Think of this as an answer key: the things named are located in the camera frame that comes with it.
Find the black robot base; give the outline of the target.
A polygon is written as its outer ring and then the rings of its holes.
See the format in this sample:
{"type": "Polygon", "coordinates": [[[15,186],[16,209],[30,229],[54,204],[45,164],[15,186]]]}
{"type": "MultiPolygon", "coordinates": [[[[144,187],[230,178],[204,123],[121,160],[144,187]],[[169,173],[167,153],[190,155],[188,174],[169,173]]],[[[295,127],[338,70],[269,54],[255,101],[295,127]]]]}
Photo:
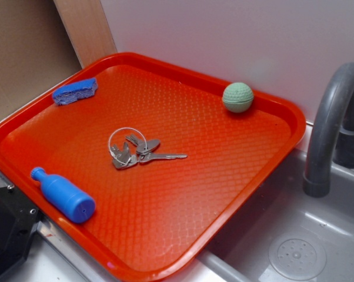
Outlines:
{"type": "Polygon", "coordinates": [[[0,187],[0,279],[26,262],[40,218],[18,187],[0,187]]]}

